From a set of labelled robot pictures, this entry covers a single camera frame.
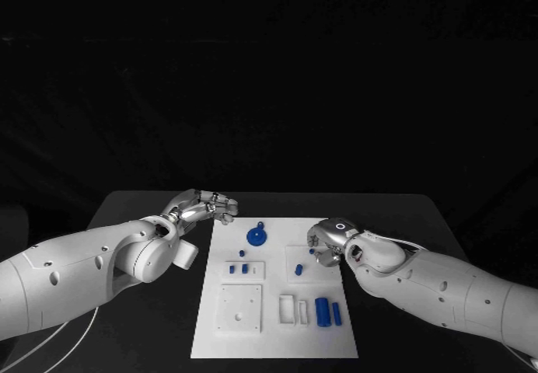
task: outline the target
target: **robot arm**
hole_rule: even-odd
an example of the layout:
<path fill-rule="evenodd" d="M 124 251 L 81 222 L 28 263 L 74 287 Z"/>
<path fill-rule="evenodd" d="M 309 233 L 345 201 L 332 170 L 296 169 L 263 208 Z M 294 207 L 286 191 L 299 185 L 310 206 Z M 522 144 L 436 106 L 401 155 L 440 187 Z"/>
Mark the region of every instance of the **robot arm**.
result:
<path fill-rule="evenodd" d="M 172 263 L 189 269 L 198 248 L 179 237 L 207 218 L 227 225 L 238 202 L 188 190 L 160 215 L 49 239 L 0 263 L 0 340 L 57 326 L 110 302 Z"/>
<path fill-rule="evenodd" d="M 538 290 L 395 240 L 416 247 L 403 249 L 344 219 L 325 219 L 307 236 L 310 247 L 323 241 L 331 248 L 319 263 L 332 267 L 344 255 L 371 295 L 430 324 L 498 340 L 538 358 Z"/>

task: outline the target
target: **blue battery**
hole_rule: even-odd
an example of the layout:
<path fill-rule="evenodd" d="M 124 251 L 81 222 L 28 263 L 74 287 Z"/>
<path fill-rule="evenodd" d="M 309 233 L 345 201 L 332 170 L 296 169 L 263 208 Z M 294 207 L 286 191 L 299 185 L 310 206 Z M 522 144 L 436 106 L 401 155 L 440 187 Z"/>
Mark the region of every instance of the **blue battery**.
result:
<path fill-rule="evenodd" d="M 331 312 L 329 312 L 329 301 L 328 298 L 316 299 L 316 316 L 318 326 L 326 328 L 331 326 Z"/>
<path fill-rule="evenodd" d="M 341 326 L 342 319 L 339 318 L 339 304 L 336 302 L 333 303 L 333 317 L 335 317 L 335 324 Z"/>

